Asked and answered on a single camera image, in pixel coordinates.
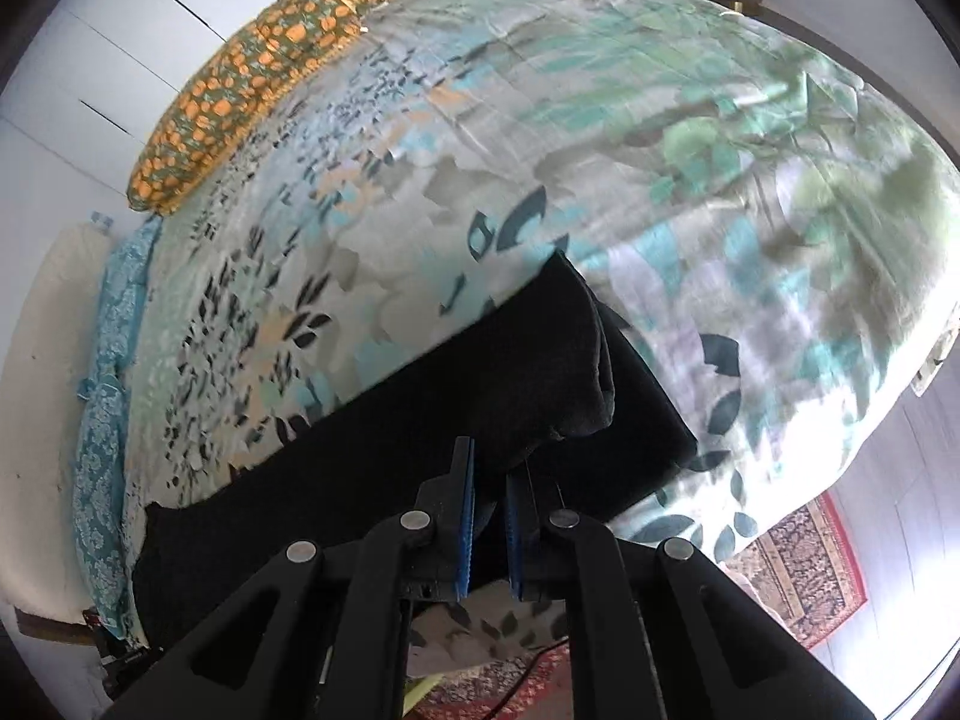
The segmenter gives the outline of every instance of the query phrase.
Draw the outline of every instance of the black cloth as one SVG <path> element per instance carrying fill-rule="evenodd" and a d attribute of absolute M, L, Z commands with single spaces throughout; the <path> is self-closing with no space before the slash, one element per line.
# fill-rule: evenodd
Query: black cloth
<path fill-rule="evenodd" d="M 613 417 L 614 382 L 619 388 L 619 381 L 642 381 L 641 391 L 617 400 L 679 420 L 616 321 L 556 254 L 491 314 L 321 419 L 213 497 L 185 509 L 150 504 L 133 568 L 136 608 L 150 644 L 175 644 L 291 541 L 353 541 L 411 507 L 422 481 L 448 471 L 459 435 L 476 441 L 478 494 L 493 500 L 505 471 L 538 447 L 601 436 L 621 424 L 606 450 L 637 440 L 634 419 Z M 611 368 L 609 338 L 618 372 Z M 662 469 L 685 459 L 692 437 L 683 423 L 680 428 L 668 425 L 674 436 L 656 447 L 661 457 L 647 457 L 643 447 L 617 447 L 616 456 L 630 457 L 629 470 L 613 496 L 594 480 L 596 508 L 635 502 Z M 580 459 L 578 469 L 576 453 L 558 457 L 562 484 L 576 485 L 577 471 L 584 477 L 610 471 L 589 444 Z M 549 456 L 538 463 L 551 466 Z M 652 477 L 648 467 L 656 469 Z M 499 570 L 493 565 L 480 576 Z"/>

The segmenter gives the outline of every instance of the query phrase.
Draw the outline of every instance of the wooden floor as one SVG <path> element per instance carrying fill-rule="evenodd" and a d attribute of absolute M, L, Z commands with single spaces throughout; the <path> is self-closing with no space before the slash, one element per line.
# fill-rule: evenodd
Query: wooden floor
<path fill-rule="evenodd" d="M 830 491 L 867 586 L 815 655 L 887 717 L 960 637 L 960 354 L 906 391 Z"/>

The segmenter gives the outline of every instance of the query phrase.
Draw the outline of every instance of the blue pillow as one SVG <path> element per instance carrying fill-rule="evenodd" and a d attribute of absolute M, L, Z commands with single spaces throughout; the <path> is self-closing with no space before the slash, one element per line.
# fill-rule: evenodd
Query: blue pillow
<path fill-rule="evenodd" d="M 147 221 L 107 260 L 90 369 L 77 392 L 88 403 L 74 461 L 74 541 L 90 597 L 117 638 L 127 633 L 121 522 L 128 396 L 122 382 L 136 349 L 160 225 L 160 217 Z"/>

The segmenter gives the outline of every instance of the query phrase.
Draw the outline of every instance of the wire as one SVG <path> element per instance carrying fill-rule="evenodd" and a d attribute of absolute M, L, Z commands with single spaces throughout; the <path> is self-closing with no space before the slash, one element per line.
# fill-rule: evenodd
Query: wire
<path fill-rule="evenodd" d="M 547 653 L 552 653 L 554 650 L 559 649 L 560 647 L 563 647 L 563 645 L 565 645 L 566 642 L 568 641 L 569 641 L 569 637 L 564 637 L 560 641 L 558 641 L 556 644 L 551 644 L 545 650 L 541 650 L 539 651 L 539 653 L 536 653 L 536 656 L 534 656 L 534 659 L 530 661 L 530 664 L 527 664 L 527 667 L 523 670 L 523 673 L 520 675 L 520 678 L 518 678 L 517 681 L 511 686 L 511 688 L 507 691 L 507 694 L 503 698 L 501 698 L 497 702 L 496 706 L 493 709 L 491 709 L 489 712 L 487 712 L 487 714 L 485 714 L 483 718 L 481 718 L 481 720 L 493 720 L 494 717 L 497 717 L 498 714 L 502 712 L 503 707 L 506 707 L 507 704 L 510 704 L 510 702 L 512 701 L 512 698 L 517 694 L 517 690 L 520 690 L 520 688 L 522 688 L 526 680 L 530 678 L 530 675 L 533 674 L 536 666 L 539 666 L 539 662 L 542 659 L 544 659 L 544 655 L 546 655 Z"/>

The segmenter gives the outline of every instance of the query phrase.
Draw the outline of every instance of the bed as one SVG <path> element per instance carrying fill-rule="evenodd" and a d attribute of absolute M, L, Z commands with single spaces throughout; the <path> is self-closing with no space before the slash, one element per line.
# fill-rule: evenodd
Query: bed
<path fill-rule="evenodd" d="M 364 25 L 151 239 L 97 599 L 119 634 L 147 504 L 212 495 L 555 250 L 699 442 L 611 528 L 715 560 L 839 477 L 949 325 L 960 173 L 817 50 L 702 0 L 391 0 Z"/>

